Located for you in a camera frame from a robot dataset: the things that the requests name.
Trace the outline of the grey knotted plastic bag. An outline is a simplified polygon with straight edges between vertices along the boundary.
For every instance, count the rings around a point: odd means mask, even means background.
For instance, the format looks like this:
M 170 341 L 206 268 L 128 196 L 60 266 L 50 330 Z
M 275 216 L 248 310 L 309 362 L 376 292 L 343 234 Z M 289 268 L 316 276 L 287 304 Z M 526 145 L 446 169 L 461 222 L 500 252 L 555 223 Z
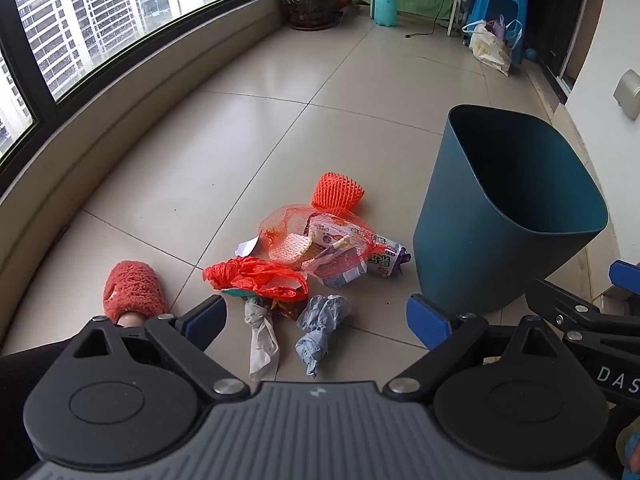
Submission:
M 259 297 L 250 297 L 245 301 L 244 321 L 250 328 L 250 380 L 273 380 L 279 368 L 280 346 L 272 315 Z

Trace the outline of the red mesh bag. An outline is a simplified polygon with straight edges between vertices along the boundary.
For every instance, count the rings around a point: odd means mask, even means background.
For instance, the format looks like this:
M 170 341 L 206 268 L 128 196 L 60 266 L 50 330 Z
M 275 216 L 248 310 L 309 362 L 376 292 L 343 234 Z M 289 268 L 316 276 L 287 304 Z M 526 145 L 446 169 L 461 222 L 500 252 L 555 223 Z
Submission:
M 375 232 L 351 211 L 302 204 L 273 211 L 260 222 L 258 237 L 270 260 L 325 283 L 366 273 L 378 248 Z

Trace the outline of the dark teal trash bin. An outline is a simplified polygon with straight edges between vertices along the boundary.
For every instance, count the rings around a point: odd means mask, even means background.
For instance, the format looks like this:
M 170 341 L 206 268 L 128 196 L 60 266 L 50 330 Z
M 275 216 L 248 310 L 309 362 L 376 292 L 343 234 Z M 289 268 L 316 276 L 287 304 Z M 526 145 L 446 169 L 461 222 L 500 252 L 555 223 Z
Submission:
M 453 314 L 499 310 L 607 224 L 597 185 L 552 125 L 457 105 L 413 235 L 422 295 Z

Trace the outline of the red fluffy slipper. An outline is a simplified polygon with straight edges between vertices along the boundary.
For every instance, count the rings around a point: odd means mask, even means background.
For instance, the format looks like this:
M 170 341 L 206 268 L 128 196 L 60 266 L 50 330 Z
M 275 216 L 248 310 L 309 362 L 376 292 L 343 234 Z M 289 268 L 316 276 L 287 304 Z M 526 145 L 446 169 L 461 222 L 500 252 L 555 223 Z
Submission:
M 142 326 L 168 312 L 162 284 L 146 263 L 124 260 L 114 265 L 103 289 L 104 314 L 122 327 Z

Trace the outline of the red plastic bag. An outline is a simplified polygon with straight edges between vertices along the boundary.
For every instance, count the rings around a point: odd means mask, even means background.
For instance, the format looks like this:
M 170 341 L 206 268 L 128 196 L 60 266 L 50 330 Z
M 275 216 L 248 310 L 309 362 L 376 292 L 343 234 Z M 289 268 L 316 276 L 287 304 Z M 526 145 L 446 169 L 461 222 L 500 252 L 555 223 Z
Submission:
M 202 277 L 213 289 L 240 290 L 281 302 L 302 301 L 309 294 L 305 273 L 257 257 L 234 257 L 215 263 L 203 270 Z

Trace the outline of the purple white snack wrapper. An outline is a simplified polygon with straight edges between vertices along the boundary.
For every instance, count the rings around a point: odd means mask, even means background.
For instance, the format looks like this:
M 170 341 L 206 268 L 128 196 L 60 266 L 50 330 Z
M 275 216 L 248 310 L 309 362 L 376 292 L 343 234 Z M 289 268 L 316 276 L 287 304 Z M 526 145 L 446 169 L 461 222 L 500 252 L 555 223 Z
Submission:
M 370 253 L 368 272 L 389 278 L 401 274 L 401 267 L 411 261 L 411 254 L 405 246 L 381 235 L 375 235 L 375 248 Z

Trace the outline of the blue crumpled plastic bag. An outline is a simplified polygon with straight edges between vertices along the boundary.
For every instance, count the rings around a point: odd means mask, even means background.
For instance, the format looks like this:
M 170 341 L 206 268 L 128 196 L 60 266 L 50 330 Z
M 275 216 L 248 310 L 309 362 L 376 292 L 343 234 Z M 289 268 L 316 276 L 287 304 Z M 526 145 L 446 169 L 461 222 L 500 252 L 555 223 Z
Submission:
M 296 341 L 295 352 L 306 368 L 306 375 L 316 377 L 321 361 L 329 351 L 329 336 L 350 313 L 344 296 L 312 296 L 296 324 L 304 332 Z

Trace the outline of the black trouser leg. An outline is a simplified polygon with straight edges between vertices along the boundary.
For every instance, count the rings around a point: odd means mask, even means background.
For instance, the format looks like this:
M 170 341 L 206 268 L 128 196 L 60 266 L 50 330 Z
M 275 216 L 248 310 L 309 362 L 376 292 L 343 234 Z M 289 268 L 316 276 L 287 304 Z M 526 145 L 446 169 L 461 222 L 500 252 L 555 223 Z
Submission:
M 23 424 L 25 402 L 67 340 L 1 357 L 1 478 L 19 479 L 38 463 Z

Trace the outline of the orange foam fruit net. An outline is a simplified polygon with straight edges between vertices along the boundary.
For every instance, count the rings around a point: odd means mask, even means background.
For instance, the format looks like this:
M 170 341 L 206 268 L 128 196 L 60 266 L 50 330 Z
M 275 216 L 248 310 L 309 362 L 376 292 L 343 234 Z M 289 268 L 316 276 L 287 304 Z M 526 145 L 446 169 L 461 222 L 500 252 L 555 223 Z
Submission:
M 311 205 L 322 209 L 354 210 L 364 196 L 363 187 L 349 177 L 326 172 L 320 177 Z

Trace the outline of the white tote bag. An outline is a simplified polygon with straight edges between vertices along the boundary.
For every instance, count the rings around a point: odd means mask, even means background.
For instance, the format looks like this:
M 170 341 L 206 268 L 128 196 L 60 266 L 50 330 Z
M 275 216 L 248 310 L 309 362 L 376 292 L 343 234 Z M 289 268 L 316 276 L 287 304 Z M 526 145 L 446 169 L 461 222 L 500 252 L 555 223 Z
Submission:
M 509 23 L 503 15 L 498 20 L 478 20 L 465 25 L 462 32 L 470 37 L 469 48 L 478 62 L 509 76 L 512 54 L 524 32 L 517 18 Z

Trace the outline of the blue plastic stool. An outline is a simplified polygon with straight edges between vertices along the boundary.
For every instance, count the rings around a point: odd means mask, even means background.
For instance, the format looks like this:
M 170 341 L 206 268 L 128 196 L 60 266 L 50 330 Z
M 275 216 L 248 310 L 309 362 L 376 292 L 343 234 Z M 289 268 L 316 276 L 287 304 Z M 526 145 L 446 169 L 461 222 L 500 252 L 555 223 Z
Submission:
M 512 52 L 512 62 L 520 65 L 523 58 L 528 0 L 472 0 L 468 22 L 485 22 L 503 18 L 506 44 Z

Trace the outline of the teal spray bottle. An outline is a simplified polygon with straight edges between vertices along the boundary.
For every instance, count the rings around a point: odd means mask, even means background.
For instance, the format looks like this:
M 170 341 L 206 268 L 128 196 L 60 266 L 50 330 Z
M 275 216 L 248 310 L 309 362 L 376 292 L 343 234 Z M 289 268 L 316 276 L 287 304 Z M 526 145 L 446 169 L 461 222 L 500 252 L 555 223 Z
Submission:
M 385 27 L 397 25 L 397 0 L 374 0 L 373 19 L 375 24 Z

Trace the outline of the grey wall socket cover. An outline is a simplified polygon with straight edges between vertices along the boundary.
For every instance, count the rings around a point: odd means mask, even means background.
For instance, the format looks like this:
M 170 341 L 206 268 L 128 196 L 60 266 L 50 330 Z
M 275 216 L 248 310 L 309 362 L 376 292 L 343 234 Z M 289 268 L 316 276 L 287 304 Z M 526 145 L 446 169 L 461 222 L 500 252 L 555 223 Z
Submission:
M 634 70 L 623 73 L 613 96 L 625 115 L 637 120 L 640 115 L 640 75 Z

